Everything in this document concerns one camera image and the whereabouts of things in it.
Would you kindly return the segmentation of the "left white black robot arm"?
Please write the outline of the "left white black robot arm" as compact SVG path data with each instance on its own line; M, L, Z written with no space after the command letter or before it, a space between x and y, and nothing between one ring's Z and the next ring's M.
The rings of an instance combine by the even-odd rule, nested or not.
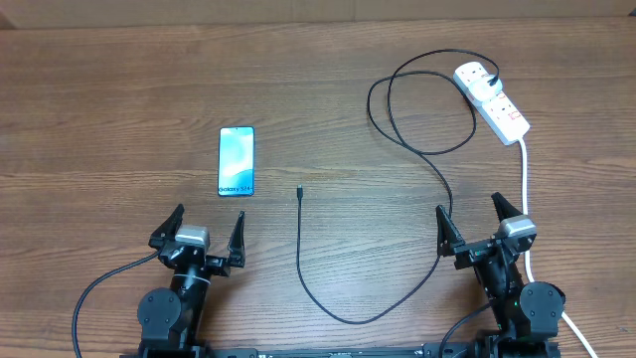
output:
M173 275L168 287L149 291L138 304L139 357L213 357L211 346L198 338L211 279L228 277L233 268L245 265L244 212L238 214L225 257L208 253L209 230L185 225L184 213L178 205L149 239L149 247Z

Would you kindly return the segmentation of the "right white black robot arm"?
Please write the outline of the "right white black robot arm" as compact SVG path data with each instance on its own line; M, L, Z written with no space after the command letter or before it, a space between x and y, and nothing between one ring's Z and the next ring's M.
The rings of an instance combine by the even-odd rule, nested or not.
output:
M487 302L455 323L444 335L439 357L558 357L558 325L566 302L563 291L545 281L522 278L517 261L537 236L536 224L500 193L492 196L499 227L488 239L468 243L446 209L436 207L437 253L453 257L456 269L473 269ZM451 347L463 324L490 309L495 330L482 330L469 343Z

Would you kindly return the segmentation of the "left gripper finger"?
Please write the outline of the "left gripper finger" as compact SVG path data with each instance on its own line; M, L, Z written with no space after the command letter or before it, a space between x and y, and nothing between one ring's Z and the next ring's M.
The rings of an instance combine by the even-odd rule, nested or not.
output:
M234 230L229 240L228 263L233 268L243 268L245 265L245 246L244 246L244 211L240 211L236 221Z
M150 235L148 246L160 250L169 241L174 241L183 222L185 208L178 204L172 214Z

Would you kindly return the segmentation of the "blue Samsung Galaxy smartphone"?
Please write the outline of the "blue Samsung Galaxy smartphone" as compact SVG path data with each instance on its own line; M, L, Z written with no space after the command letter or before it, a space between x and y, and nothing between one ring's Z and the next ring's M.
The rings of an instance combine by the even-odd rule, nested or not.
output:
M254 194L255 131L252 126L220 130L218 194L223 197Z

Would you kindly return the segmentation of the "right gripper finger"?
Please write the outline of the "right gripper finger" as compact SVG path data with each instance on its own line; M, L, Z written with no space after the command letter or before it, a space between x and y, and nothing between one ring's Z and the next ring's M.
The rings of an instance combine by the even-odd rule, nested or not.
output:
M500 192L492 194L491 199L500 222L522 215L522 212L514 207Z
M435 208L437 223L437 254L441 257L454 256L465 245L465 241L442 205Z

